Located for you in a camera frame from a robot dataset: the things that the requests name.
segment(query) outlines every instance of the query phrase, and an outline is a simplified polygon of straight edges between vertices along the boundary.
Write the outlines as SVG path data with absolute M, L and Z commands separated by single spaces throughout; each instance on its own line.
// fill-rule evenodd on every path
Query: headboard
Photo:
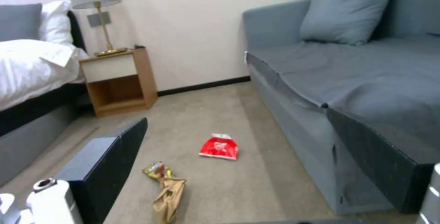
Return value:
M 80 26 L 78 25 L 77 18 L 75 17 L 75 14 L 72 11 L 67 12 L 67 16 L 70 20 L 70 26 L 71 26 L 71 33 L 72 38 L 74 39 L 74 45 L 77 48 L 82 48 L 85 52 L 87 52 L 84 44 L 84 39 L 82 37 Z

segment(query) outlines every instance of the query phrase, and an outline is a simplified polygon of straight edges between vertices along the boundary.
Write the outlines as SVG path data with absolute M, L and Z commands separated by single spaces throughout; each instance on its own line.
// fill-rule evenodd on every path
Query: white bedsheet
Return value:
M 79 59 L 87 57 L 73 45 L 37 40 L 0 42 L 0 111 L 64 84 L 83 82 Z

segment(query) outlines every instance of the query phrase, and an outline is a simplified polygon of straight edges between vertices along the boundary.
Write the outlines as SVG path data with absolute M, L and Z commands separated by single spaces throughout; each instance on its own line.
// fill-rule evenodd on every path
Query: wooden nightstand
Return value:
M 80 61 L 97 117 L 149 109 L 157 99 L 145 49 Z

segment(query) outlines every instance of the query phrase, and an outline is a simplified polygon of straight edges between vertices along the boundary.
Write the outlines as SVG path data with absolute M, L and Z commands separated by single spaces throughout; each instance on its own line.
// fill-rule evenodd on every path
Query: gray carpet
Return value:
M 106 224 L 155 223 L 151 202 L 157 182 L 141 169 L 167 163 L 188 179 L 176 223 L 234 223 L 333 219 L 319 190 L 298 161 L 251 83 L 160 97 L 149 111 L 75 121 L 38 160 L 1 192 L 27 196 L 33 182 L 55 175 L 86 142 L 146 116 L 149 130 L 133 170 Z M 240 147 L 237 161 L 200 158 L 211 133 L 227 133 Z M 393 211 L 348 216 L 414 223 L 415 216 Z

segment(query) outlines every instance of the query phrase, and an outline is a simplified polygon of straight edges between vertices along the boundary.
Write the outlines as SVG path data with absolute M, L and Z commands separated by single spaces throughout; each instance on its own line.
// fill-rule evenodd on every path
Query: trash on floor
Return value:
M 171 172 L 171 169 L 162 162 L 156 162 L 149 165 L 147 168 L 143 169 L 144 174 L 146 174 L 148 177 L 159 180 L 160 178 L 166 177 L 166 178 L 172 178 L 173 172 Z
M 169 224 L 176 218 L 186 179 L 175 178 L 171 169 L 162 162 L 156 162 L 143 169 L 144 174 L 159 181 L 162 191 L 153 201 L 153 210 L 160 224 Z
M 229 135 L 212 134 L 200 149 L 199 155 L 236 161 L 239 147 Z

